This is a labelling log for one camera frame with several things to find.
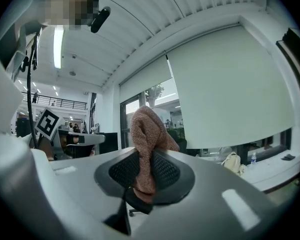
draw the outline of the balcony railing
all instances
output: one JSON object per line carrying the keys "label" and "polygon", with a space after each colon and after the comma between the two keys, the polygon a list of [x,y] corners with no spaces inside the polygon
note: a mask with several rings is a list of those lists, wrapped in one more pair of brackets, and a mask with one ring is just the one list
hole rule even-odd
{"label": "balcony railing", "polygon": [[[23,94],[23,101],[27,102],[27,93],[22,92]],[[68,100],[68,99],[61,99],[56,97],[49,97],[44,95],[38,95],[36,97],[36,101],[34,102],[34,94],[31,94],[31,102],[44,105],[44,106],[53,106],[53,107],[59,107],[59,108],[67,108],[67,109],[76,109],[76,110],[86,110],[87,103],[85,102],[79,102],[74,100]]]}

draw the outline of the tree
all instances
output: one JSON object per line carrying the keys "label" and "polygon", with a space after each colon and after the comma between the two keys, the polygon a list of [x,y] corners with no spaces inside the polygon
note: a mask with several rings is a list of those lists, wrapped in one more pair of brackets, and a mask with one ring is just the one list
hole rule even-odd
{"label": "tree", "polygon": [[156,99],[161,97],[164,90],[165,88],[161,84],[157,84],[144,92],[145,101],[149,103],[151,109],[155,107]]}

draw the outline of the water bottle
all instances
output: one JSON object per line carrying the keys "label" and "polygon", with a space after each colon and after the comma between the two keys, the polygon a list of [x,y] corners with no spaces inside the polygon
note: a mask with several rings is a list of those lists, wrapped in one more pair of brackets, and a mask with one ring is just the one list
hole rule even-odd
{"label": "water bottle", "polygon": [[256,162],[257,162],[257,153],[254,152],[253,155],[252,155],[252,157],[251,157],[251,164],[255,165]]}

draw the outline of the roller blind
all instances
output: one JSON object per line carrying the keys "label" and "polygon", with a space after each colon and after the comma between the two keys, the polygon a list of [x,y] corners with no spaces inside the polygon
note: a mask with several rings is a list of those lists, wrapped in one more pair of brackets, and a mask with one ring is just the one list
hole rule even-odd
{"label": "roller blind", "polygon": [[166,56],[162,56],[120,85],[120,103],[171,79]]}
{"label": "roller blind", "polygon": [[168,58],[188,149],[250,143],[294,125],[279,69],[243,27],[197,38]]}

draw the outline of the pink towel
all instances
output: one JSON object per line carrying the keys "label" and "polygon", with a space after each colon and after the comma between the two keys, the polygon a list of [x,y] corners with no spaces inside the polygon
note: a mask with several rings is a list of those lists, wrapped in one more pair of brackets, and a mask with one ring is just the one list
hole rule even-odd
{"label": "pink towel", "polygon": [[178,144],[167,133],[160,118],[151,108],[140,107],[133,115],[130,132],[136,150],[139,152],[140,172],[135,179],[135,195],[150,204],[156,193],[156,184],[151,175],[150,158],[152,150],[162,148],[179,151]]}

